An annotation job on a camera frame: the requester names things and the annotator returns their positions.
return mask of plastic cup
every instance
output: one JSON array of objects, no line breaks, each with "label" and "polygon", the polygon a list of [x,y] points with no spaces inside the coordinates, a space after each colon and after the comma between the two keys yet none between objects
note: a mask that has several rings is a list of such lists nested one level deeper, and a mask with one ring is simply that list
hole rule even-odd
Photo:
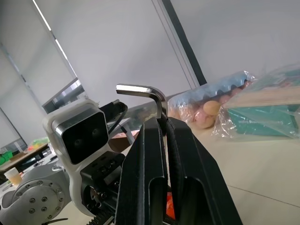
[{"label": "plastic cup", "polygon": [[22,177],[20,176],[18,170],[15,167],[4,173],[4,175],[7,179],[10,180],[10,182],[13,183],[13,185],[18,185],[22,181]]}]

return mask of white table surface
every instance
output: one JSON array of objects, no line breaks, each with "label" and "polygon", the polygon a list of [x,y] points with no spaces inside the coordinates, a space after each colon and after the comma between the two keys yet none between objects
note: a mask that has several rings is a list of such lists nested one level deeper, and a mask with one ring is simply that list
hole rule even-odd
[{"label": "white table surface", "polygon": [[[212,137],[211,129],[193,132],[218,162],[244,225],[300,224],[299,141],[231,142]],[[92,219],[72,202],[56,218],[69,218],[56,225]]]}]

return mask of plastic bag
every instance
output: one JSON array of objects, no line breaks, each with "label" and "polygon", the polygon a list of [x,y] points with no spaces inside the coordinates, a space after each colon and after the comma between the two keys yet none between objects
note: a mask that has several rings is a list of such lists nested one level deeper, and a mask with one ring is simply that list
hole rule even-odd
[{"label": "plastic bag", "polygon": [[213,135],[260,140],[259,136],[299,138],[300,65],[274,70],[220,108]]},{"label": "plastic bag", "polygon": [[220,79],[217,83],[205,84],[172,97],[168,101],[168,116],[195,123],[201,129],[212,127],[220,106],[247,87],[254,77],[240,71]]}]

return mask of teal box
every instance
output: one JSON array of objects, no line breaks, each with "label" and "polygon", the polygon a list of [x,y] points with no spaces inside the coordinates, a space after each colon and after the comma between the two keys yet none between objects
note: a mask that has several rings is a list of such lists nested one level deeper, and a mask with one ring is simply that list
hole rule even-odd
[{"label": "teal box", "polygon": [[239,134],[292,136],[299,135],[300,105],[252,106],[228,109],[232,123]]}]

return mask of metal screw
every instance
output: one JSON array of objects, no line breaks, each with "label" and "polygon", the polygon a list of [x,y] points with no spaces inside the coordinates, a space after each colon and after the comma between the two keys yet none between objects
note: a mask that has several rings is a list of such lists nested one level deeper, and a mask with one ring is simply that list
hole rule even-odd
[{"label": "metal screw", "polygon": [[107,195],[106,195],[105,192],[101,194],[101,198],[102,198],[102,199],[106,199],[106,197],[107,197]]}]

